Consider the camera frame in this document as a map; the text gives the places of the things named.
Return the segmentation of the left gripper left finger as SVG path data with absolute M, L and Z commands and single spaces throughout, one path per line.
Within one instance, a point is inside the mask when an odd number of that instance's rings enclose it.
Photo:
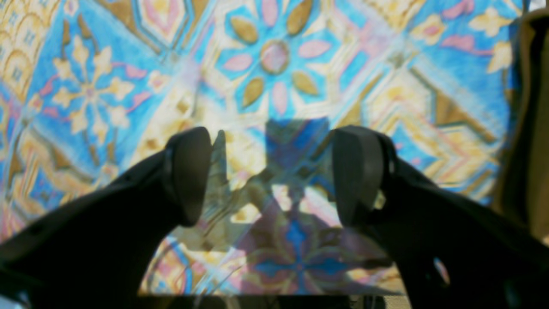
M 161 241 L 204 207 L 210 134 L 195 127 L 1 244 L 1 297 L 32 309 L 127 309 Z

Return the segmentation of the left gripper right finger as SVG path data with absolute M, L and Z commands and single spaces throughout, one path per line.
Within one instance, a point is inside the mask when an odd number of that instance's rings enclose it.
M 548 248 L 502 216 L 440 188 L 366 127 L 332 130 L 344 227 L 373 237 L 414 309 L 546 309 Z

